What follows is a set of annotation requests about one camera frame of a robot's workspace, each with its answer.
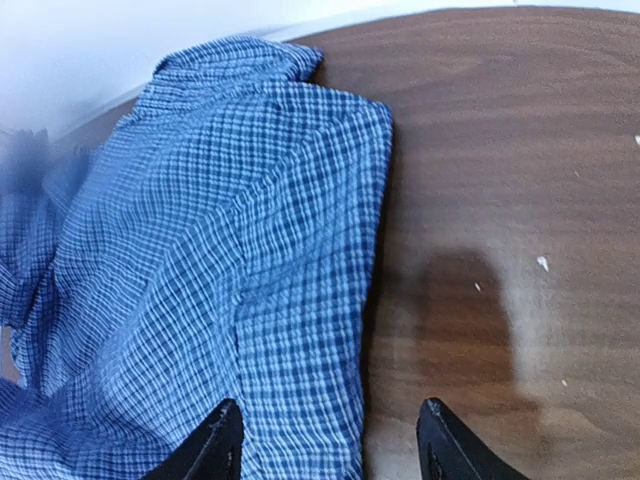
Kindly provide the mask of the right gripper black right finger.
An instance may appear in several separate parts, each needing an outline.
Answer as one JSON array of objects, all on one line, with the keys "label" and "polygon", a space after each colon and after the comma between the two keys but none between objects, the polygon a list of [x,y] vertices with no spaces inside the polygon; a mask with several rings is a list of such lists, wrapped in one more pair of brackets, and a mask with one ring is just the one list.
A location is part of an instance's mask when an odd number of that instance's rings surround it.
[{"label": "right gripper black right finger", "polygon": [[496,455],[439,398],[422,403],[416,434],[423,479],[527,479]]}]

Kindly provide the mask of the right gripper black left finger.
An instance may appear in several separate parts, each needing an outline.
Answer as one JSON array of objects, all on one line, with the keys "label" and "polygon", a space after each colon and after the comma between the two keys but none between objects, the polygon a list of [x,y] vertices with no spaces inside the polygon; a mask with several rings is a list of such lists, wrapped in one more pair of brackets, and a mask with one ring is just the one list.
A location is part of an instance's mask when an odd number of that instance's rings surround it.
[{"label": "right gripper black left finger", "polygon": [[244,425],[241,410],[224,399],[144,480],[232,480],[241,478]]}]

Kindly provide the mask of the blue small-check long sleeve shirt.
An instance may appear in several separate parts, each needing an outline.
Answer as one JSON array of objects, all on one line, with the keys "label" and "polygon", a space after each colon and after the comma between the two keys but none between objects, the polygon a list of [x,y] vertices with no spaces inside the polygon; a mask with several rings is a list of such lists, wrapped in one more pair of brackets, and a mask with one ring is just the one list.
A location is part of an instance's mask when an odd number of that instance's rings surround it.
[{"label": "blue small-check long sleeve shirt", "polygon": [[224,400],[245,479],[363,475],[391,109],[254,37],[174,53],[92,150],[1,158],[5,479],[140,479]]}]

